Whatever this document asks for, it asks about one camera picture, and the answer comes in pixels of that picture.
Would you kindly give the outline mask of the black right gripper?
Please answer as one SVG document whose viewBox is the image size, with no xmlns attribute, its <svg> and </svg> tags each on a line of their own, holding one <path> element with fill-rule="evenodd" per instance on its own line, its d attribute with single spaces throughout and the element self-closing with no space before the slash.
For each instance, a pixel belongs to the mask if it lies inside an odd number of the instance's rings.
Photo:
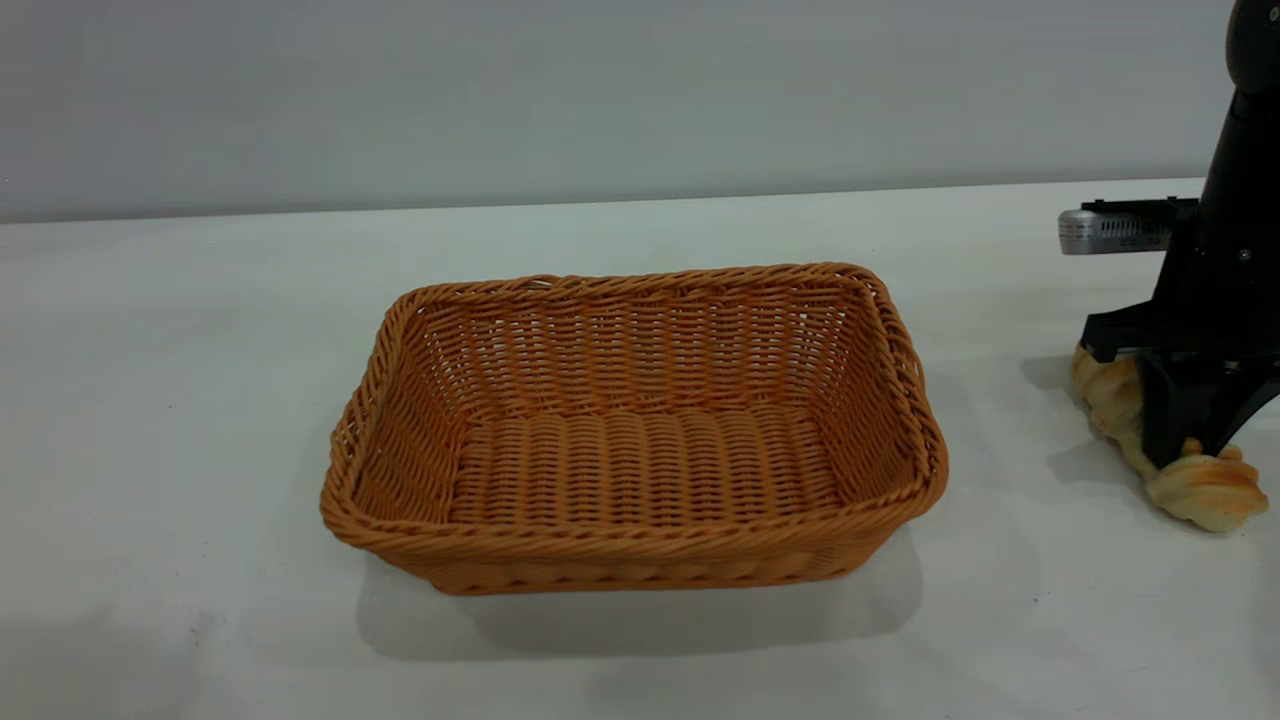
<svg viewBox="0 0 1280 720">
<path fill-rule="evenodd" d="M 1142 354 L 1142 450 L 1162 469 L 1187 439 L 1219 454 L 1277 397 L 1277 200 L 1082 204 L 1083 255 L 1155 251 L 1151 297 L 1089 316 L 1080 348 Z"/>
</svg>

